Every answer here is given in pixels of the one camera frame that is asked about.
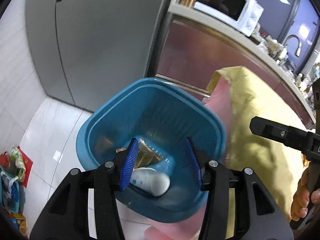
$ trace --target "kitchen counter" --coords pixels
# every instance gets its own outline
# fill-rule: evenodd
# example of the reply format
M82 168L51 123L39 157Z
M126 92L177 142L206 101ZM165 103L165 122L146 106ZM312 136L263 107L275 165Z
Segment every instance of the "kitchen counter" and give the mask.
M243 54L250 57L251 61L266 65L276 76L280 78L281 83L285 84L298 102L303 106L313 124L316 123L316 119L314 118L313 112L308 103L284 70L280 68L268 54L259 49L258 46L250 41L246 36L209 15L178 4L177 0L171 0L168 12L183 17L184 19L188 19L190 21L182 21L188 25L193 25L193 27L200 28L202 31L218 37L226 43L236 46L243 52Z

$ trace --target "countertop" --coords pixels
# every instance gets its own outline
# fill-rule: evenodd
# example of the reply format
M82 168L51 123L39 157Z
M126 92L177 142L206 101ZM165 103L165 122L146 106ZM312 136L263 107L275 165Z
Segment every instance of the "countertop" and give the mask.
M246 36L242 33L236 31L235 29L231 28L230 26L226 25L225 23L210 17L207 14L204 14L200 11L194 10L192 8L180 5L177 3L178 0L171 0L168 12L182 16L184 18L190 19L192 21L201 23L207 27L210 27L219 33L229 37L230 39L236 41L243 47L245 47L248 51L253 53L256 57L258 57L261 61L263 61L266 65L270 67L270 69L278 75L282 81L289 87L291 92L296 96L297 100L303 105L305 110L310 115L311 119L313 120L314 124L316 123L316 119L313 116L313 112L303 98L300 90L295 86L295 84L291 81L291 79L287 76L282 68L280 68L276 62L265 52L258 48L256 44L250 41Z

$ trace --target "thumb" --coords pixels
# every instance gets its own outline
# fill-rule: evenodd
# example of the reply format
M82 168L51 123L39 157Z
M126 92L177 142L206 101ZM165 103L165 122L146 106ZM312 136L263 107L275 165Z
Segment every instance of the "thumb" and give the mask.
M319 204L320 203L320 189L317 189L314 191L311 195L311 201L313 204Z

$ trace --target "microwave window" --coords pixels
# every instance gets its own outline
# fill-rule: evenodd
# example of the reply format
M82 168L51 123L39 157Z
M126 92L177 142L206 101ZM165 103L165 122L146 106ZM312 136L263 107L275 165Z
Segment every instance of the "microwave window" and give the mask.
M246 3L245 0L197 0L207 6L210 6L234 20L238 20Z

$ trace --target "white microwave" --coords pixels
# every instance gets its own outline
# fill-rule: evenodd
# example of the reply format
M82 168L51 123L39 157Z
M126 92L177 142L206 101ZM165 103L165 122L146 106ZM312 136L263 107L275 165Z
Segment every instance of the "white microwave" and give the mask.
M248 37L263 12L256 0L197 0L194 9L225 22Z

